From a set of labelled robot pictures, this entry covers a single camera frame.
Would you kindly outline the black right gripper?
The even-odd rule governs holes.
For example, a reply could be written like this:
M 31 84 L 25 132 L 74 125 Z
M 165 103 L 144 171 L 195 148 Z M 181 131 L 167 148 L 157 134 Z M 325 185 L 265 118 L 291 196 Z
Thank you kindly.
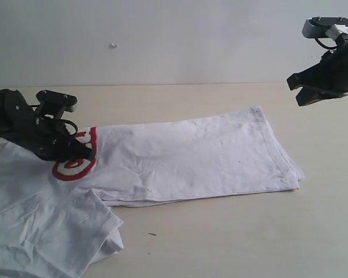
M 293 73 L 287 84 L 290 90 L 301 87 L 296 95 L 299 107 L 348 96 L 348 41 L 318 65 Z

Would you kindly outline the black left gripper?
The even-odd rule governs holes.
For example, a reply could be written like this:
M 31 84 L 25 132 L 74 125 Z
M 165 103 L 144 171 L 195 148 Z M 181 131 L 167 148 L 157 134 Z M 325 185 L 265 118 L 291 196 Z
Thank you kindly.
M 94 159 L 96 151 L 75 139 L 66 125 L 76 125 L 52 116 L 39 116 L 18 90 L 0 90 L 0 138 L 16 144 L 45 161 L 66 162 Z

